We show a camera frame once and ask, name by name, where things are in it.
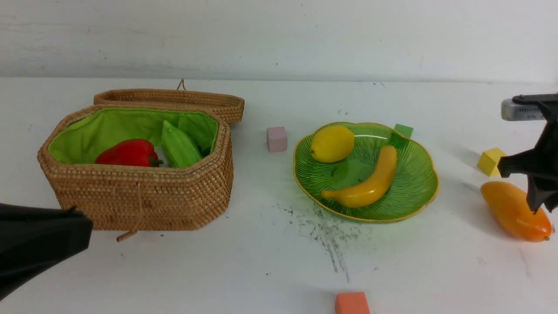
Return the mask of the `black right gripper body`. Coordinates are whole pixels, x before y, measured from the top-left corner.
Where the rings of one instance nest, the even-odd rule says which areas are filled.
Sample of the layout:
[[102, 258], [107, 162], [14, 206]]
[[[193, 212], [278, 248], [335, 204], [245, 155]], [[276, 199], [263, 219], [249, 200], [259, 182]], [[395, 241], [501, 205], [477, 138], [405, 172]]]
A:
[[524, 174], [543, 177], [551, 181], [552, 212], [557, 207], [557, 114], [546, 119], [546, 125], [534, 147], [530, 150], [502, 157], [498, 164], [501, 177]]

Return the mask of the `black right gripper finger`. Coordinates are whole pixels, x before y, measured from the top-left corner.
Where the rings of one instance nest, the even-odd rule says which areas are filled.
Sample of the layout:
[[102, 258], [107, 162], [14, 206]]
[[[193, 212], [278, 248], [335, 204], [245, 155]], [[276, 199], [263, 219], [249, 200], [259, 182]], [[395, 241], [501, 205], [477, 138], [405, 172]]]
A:
[[533, 214], [538, 213], [539, 208], [544, 205], [551, 211], [551, 181], [543, 177], [528, 175], [527, 203]]

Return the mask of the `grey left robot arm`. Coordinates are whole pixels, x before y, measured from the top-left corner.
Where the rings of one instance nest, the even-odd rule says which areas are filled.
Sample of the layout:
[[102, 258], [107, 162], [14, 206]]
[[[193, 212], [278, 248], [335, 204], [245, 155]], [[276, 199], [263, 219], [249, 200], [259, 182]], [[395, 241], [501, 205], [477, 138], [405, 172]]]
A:
[[0, 205], [0, 298], [89, 247], [93, 222], [68, 209]]

